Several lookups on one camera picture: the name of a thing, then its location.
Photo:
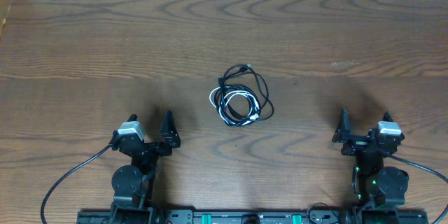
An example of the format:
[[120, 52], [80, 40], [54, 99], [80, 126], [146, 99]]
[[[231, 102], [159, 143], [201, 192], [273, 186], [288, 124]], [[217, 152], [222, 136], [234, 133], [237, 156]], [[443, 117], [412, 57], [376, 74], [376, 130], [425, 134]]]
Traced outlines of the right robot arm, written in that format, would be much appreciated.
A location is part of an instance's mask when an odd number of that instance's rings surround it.
[[349, 114], [339, 113], [332, 142], [341, 143], [341, 154], [354, 156], [352, 187], [359, 203], [343, 210], [341, 223], [398, 223], [398, 207], [405, 203], [409, 175], [397, 167], [386, 167], [384, 159], [394, 154], [405, 136], [386, 112], [366, 135], [351, 133]]

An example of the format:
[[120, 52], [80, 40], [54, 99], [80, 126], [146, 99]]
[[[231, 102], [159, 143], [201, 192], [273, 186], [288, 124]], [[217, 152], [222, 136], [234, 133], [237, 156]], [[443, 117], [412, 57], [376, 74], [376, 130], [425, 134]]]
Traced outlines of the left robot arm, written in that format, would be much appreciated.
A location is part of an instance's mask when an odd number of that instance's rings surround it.
[[131, 158], [129, 165], [118, 168], [112, 179], [114, 189], [111, 223], [164, 223], [166, 217], [152, 201], [158, 160], [170, 156], [181, 146], [181, 138], [170, 110], [165, 113], [160, 129], [163, 140], [146, 142], [145, 132], [137, 115], [113, 133], [111, 148]]

